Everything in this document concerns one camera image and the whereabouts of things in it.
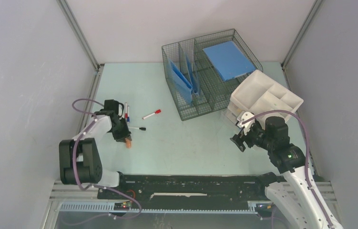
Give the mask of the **orange highlighter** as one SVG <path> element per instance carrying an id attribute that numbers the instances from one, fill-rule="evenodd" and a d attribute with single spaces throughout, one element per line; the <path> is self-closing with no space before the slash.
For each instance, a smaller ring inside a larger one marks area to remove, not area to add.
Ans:
<path id="1" fill-rule="evenodd" d="M 132 140 L 130 138 L 125 138 L 125 146 L 126 148 L 131 148 L 132 147 Z"/>

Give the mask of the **black marker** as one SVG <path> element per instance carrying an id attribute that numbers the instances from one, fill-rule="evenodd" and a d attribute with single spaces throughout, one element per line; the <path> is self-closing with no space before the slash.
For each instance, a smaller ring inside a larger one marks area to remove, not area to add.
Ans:
<path id="1" fill-rule="evenodd" d="M 136 126 L 128 126 L 130 129 L 136 129 L 141 131 L 146 131 L 146 127 L 136 127 Z"/>

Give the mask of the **red cap marker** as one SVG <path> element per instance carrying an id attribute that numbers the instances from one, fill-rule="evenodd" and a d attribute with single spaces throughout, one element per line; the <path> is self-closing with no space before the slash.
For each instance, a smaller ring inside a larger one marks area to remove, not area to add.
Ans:
<path id="1" fill-rule="evenodd" d="M 148 115 L 142 117 L 142 119 L 143 119 L 143 120 L 144 120 L 144 119 L 147 119 L 147 118 L 149 118 L 149 117 L 151 117 L 151 116 L 153 116 L 153 115 L 159 114 L 160 112 L 161 112 L 161 110 L 158 109 L 158 110 L 154 111 L 153 113 L 148 114 Z"/>

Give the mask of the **white plastic drawer organizer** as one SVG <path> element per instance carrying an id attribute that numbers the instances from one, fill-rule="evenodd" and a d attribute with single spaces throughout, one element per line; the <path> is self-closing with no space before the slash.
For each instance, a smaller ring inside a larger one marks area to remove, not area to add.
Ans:
<path id="1" fill-rule="evenodd" d="M 286 110 L 295 113 L 304 100 L 292 91 L 270 78 L 260 70 L 255 70 L 232 92 L 227 108 L 221 112 L 221 120 L 233 131 L 236 126 L 236 109 L 255 115 L 271 110 Z"/>

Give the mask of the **blue folder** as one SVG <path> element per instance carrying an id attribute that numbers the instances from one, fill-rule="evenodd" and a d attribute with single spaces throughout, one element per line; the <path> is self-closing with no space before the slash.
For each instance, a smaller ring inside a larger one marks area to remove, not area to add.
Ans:
<path id="1" fill-rule="evenodd" d="M 203 51 L 224 82 L 256 70 L 233 41 L 206 47 Z"/>
<path id="2" fill-rule="evenodd" d="M 186 65 L 187 65 L 187 69 L 188 69 L 188 75 L 190 78 L 190 83 L 193 87 L 193 93 L 195 96 L 200 96 L 201 88 L 200 88 L 198 74 L 197 74 L 196 70 L 193 71 L 192 64 L 191 64 L 188 56 L 186 56 L 185 59 L 186 59 Z"/>
<path id="3" fill-rule="evenodd" d="M 168 60 L 172 79 L 181 97 L 187 104 L 191 104 L 193 100 L 193 87 L 190 82 L 185 78 L 180 69 L 172 62 Z"/>

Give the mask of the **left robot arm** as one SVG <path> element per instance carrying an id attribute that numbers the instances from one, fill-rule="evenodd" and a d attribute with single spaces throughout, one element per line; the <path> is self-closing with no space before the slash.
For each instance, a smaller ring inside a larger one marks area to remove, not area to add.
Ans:
<path id="1" fill-rule="evenodd" d="M 76 136 L 59 143 L 59 168 L 61 182 L 65 185 L 98 184 L 103 168 L 97 143 L 106 134 L 112 134 L 118 143 L 127 148 L 132 145 L 131 132 L 124 117 L 124 104 L 105 100 L 94 113 L 81 110 L 90 122 Z"/>

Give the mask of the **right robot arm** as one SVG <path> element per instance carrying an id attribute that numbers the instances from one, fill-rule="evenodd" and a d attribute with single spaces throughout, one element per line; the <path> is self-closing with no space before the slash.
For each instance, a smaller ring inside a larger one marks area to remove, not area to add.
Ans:
<path id="1" fill-rule="evenodd" d="M 258 176 L 254 194 L 269 199 L 296 229 L 341 229 L 342 224 L 332 214 L 311 170 L 306 165 L 302 150 L 290 142 L 288 125 L 284 118 L 271 116 L 262 126 L 250 112 L 239 115 L 240 132 L 231 141 L 241 150 L 257 146 L 267 151 L 271 163 L 287 181 L 296 196 L 293 199 L 284 185 L 272 173 Z"/>

